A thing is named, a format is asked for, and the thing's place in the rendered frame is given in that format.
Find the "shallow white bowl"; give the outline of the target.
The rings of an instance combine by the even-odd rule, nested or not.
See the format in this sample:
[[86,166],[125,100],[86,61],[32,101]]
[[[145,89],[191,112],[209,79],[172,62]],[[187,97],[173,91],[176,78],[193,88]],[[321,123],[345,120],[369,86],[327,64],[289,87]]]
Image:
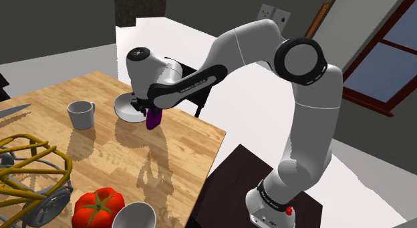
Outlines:
[[125,122],[139,123],[146,120],[145,115],[137,111],[131,101],[134,96],[131,93],[120,94],[114,99],[114,111],[116,115]]

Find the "wooden table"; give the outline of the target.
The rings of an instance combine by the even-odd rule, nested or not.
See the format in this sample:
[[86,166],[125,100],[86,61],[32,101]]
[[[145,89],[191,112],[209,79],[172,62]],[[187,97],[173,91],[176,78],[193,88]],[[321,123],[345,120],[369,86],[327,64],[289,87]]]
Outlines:
[[[71,201],[45,228],[71,228],[75,202],[104,187],[126,203],[151,205],[156,228],[185,228],[225,132],[176,108],[165,110],[153,130],[125,122],[116,116],[114,99],[130,90],[93,72],[0,102],[0,110],[31,104],[0,120],[0,139],[30,134],[73,161]],[[87,130],[76,130],[67,112],[80,100],[96,105],[94,125]]]

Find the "white mug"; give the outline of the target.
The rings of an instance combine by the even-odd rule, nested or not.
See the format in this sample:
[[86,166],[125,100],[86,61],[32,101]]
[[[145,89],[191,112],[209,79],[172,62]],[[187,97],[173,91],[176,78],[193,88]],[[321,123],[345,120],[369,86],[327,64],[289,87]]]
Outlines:
[[75,101],[67,106],[67,112],[76,130],[87,130],[94,125],[96,105],[88,101]]

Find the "black chair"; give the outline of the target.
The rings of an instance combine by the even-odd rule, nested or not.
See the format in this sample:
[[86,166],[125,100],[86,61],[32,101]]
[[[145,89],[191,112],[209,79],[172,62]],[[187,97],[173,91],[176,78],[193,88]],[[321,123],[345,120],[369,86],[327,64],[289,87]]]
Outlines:
[[[193,73],[196,72],[196,70],[190,66],[187,66],[186,64],[183,64],[179,61],[176,61],[182,68],[182,77],[185,78]],[[196,93],[194,93],[191,96],[188,96],[186,99],[193,104],[197,105],[196,112],[194,113],[194,116],[198,118],[200,116],[201,110],[204,108],[207,98],[211,92],[211,88],[205,88],[203,90],[200,90]]]

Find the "red tomato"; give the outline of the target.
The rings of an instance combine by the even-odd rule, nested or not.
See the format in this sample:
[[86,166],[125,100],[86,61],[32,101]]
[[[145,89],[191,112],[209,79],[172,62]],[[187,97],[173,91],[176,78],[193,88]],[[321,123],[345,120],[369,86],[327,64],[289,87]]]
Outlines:
[[72,228],[112,228],[124,207],[123,196],[110,187],[86,193],[75,203]]

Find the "deep white bowl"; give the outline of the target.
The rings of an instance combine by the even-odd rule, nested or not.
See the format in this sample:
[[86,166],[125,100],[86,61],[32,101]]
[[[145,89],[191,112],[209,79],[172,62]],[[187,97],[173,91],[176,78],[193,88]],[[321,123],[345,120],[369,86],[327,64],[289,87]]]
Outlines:
[[130,203],[115,216],[112,228],[156,228],[156,213],[148,203]]

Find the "dark robot stand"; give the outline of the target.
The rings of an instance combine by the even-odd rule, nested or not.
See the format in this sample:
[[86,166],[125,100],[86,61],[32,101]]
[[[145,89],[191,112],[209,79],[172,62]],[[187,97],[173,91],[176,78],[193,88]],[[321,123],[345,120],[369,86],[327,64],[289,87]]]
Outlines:
[[271,168],[238,145],[205,181],[185,228],[320,228],[323,207],[305,190],[323,163],[303,166],[291,146]]

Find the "grey knife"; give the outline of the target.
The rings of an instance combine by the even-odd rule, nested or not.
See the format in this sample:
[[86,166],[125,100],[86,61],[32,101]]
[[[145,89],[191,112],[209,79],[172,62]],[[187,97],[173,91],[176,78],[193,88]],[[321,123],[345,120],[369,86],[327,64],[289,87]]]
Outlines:
[[23,110],[23,109],[25,109],[29,106],[31,106],[31,104],[23,104],[23,105],[20,105],[20,106],[14,106],[12,108],[7,108],[7,109],[4,109],[4,110],[0,110],[0,119],[4,118],[6,116],[12,115],[12,114],[14,114],[18,111],[21,111],[21,110]]

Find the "brown door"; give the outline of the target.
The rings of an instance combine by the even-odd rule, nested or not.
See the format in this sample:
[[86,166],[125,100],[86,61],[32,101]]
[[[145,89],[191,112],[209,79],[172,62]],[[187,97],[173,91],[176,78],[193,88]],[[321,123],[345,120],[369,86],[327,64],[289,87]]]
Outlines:
[[326,1],[323,2],[322,6],[320,7],[319,11],[317,12],[314,20],[312,21],[308,30],[305,32],[304,36],[306,38],[313,38],[313,36],[316,34],[320,25],[323,23],[323,20],[325,19],[325,17],[329,13],[329,10],[332,8],[335,1],[336,0],[326,0]]

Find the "red-framed window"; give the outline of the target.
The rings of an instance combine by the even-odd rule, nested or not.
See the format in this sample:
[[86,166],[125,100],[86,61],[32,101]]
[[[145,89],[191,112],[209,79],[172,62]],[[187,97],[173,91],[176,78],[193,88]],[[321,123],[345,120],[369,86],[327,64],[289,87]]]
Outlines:
[[398,0],[343,74],[343,98],[391,117],[417,89],[417,0]]

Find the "white wall panel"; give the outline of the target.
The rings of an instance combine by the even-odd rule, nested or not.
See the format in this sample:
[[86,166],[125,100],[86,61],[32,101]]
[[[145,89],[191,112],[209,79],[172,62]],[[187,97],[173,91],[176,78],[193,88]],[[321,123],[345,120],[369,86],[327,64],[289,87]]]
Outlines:
[[288,11],[263,3],[257,14],[257,20],[270,19],[273,20],[279,27],[284,27],[290,16],[291,13]]

